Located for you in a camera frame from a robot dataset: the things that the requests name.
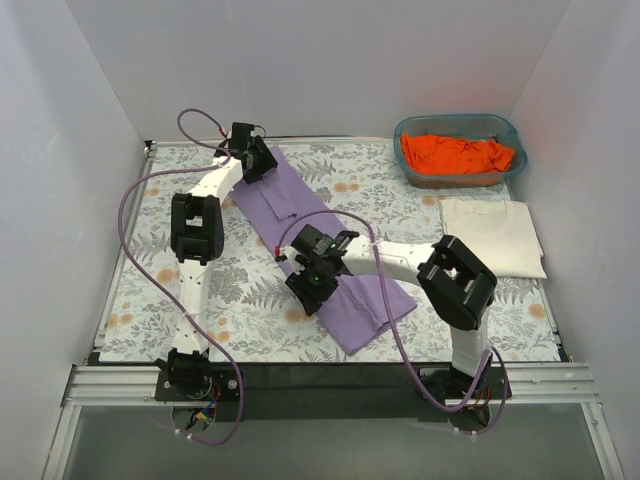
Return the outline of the purple t shirt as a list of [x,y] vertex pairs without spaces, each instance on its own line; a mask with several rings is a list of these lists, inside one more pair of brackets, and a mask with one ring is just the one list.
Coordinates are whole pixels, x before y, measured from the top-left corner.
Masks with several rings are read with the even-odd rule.
[[[279,147],[271,152],[277,167],[261,180],[240,182],[231,198],[269,250],[274,250],[285,228],[298,217],[327,206],[287,161]],[[389,329],[379,279],[342,276],[339,286],[317,312],[320,323],[342,350],[353,355]]]

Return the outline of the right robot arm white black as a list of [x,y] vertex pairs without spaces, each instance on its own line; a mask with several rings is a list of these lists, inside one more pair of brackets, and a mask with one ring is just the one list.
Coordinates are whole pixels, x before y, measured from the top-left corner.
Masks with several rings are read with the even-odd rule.
[[382,290],[387,279],[421,287],[450,328],[452,359],[444,385],[451,396],[460,395],[466,404],[488,386],[493,352],[486,317],[497,279],[460,239],[445,235],[434,244],[377,242],[348,230],[332,237],[306,225],[275,253],[278,262],[292,267],[286,285],[308,314],[323,306],[344,275],[375,275]]

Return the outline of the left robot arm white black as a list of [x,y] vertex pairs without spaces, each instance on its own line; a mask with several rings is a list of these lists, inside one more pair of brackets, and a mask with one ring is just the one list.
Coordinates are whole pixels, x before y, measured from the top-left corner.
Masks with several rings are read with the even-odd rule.
[[176,321],[166,360],[156,365],[167,384],[193,400],[205,398],[213,386],[208,351],[210,342],[200,334],[208,315],[213,262],[224,249],[221,206],[239,183],[251,184],[278,166],[258,125],[235,122],[221,154],[222,166],[202,177],[171,201],[171,249],[179,272],[178,300],[183,308]]

